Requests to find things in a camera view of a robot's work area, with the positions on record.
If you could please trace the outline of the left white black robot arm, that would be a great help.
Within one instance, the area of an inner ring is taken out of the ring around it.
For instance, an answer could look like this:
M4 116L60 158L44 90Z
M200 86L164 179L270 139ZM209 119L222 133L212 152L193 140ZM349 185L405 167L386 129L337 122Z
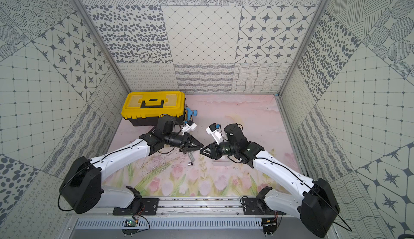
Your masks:
M64 199L77 214L93 208L113 208L115 215L136 215L143 211L141 193L131 186L117 188L102 183L109 176L129 164L157 153L164 146L178 148L182 153L203 148L188 132L175 132L171 116L162 116L157 125L132 143L92 159L80 157L70 167L59 188L59 199Z

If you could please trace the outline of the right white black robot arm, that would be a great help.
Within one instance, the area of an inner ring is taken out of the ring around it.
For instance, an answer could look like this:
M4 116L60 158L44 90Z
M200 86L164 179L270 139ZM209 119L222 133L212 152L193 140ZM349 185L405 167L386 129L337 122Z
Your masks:
M340 219L340 207L330 184L320 178L313 180L292 170L265 148L249 141L239 124L229 124L221 130L213 123L206 129L214 142L200 150L210 159L234 156L238 163L269 176L288 193L279 193L266 187L257 195L257 203L272 211L281 211L298 218L315 236L323 238L328 234L336 219Z

